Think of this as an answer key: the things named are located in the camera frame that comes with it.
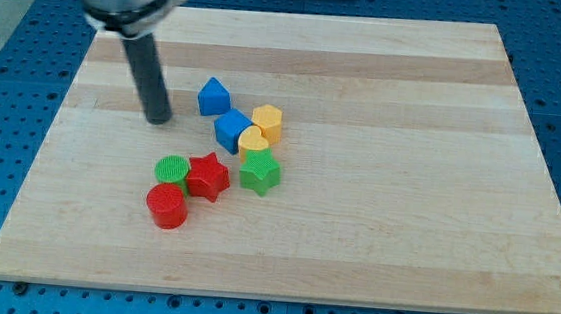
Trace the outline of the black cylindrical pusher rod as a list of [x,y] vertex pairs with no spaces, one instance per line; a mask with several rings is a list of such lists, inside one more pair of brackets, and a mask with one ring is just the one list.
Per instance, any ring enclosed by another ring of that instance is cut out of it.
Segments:
[[152,125],[162,125],[173,112],[153,37],[150,33],[132,40],[122,39],[122,44],[144,117]]

